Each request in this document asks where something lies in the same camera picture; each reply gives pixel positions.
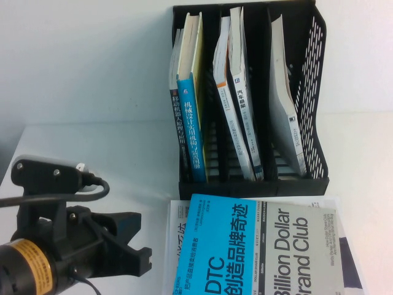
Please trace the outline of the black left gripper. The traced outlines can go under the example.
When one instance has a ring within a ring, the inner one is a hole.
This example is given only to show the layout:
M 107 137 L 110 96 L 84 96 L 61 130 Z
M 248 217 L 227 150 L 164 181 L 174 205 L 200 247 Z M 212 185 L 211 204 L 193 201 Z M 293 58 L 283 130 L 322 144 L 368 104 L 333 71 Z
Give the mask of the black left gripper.
M 65 238 L 48 250 L 55 289 L 69 289 L 90 278 L 140 277 L 152 268 L 151 248 L 128 244 L 141 229 L 141 213 L 94 213 L 66 209 Z

